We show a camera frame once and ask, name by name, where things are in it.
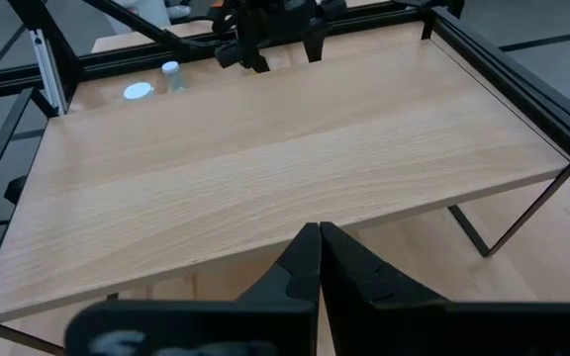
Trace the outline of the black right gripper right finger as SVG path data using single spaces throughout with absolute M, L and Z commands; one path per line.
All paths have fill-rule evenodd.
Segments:
M 455 302 L 335 224 L 320 230 L 336 356 L 570 356 L 570 303 Z

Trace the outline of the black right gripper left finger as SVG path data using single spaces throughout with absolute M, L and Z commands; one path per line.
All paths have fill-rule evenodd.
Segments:
M 66 356 L 314 356 L 322 234 L 307 223 L 234 301 L 113 300 L 77 314 Z

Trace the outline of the wooden shelf black metal legs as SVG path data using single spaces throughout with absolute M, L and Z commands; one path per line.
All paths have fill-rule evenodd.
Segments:
M 418 23 L 333 57 L 51 119 L 0 321 L 555 178 L 565 157 Z

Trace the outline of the silver aluminium extrusion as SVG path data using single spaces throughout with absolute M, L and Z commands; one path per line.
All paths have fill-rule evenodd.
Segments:
M 51 45 L 41 29 L 29 30 L 29 34 L 47 100 L 56 109 L 57 113 L 63 116 L 67 113 L 68 105 Z

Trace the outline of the white melatonin bottle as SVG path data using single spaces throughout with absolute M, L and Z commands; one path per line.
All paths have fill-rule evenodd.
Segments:
M 125 101 L 137 101 L 152 96 L 154 92 L 155 89 L 150 83 L 136 82 L 124 89 L 123 99 Z

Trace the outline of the black aluminium table frame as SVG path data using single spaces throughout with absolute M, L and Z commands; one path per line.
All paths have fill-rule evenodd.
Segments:
M 236 38 L 230 29 L 221 34 L 178 36 L 122 8 L 112 0 L 84 0 L 150 40 L 106 54 L 78 56 L 48 12 L 43 0 L 7 0 L 27 30 L 41 29 L 55 57 L 64 94 L 71 99 L 85 81 L 150 69 L 166 59 L 191 62 L 215 58 L 215 49 Z M 329 36 L 421 21 L 422 37 L 437 33 L 502 94 L 521 109 L 544 133 L 570 154 L 570 99 L 510 59 L 504 48 L 495 47 L 459 20 L 464 0 L 388 0 L 347 7 L 346 13 L 329 21 Z M 295 39 L 266 47 L 302 43 Z M 518 231 L 570 177 L 570 163 L 508 229 Z

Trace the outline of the clear pill bottle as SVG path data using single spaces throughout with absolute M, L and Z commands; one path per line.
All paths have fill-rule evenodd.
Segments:
M 180 65 L 177 61 L 167 61 L 161 65 L 161 71 L 166 78 L 169 92 L 178 92 L 184 89 L 184 81 Z

